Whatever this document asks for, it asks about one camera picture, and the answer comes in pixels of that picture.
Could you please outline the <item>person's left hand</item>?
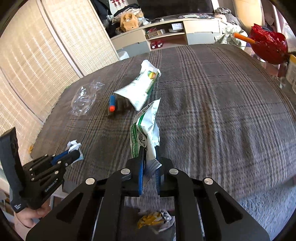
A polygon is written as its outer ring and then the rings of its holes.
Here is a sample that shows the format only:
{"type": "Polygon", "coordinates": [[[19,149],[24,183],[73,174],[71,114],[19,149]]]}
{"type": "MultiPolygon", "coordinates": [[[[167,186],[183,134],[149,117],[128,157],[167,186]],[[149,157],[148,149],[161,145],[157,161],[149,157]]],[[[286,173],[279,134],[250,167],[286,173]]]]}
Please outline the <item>person's left hand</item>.
{"type": "Polygon", "coordinates": [[[22,211],[14,212],[14,224],[15,228],[24,226],[26,228],[32,228],[36,222],[35,219],[45,217],[51,211],[49,199],[45,201],[40,208],[34,210],[30,208],[24,208],[22,211]]]}

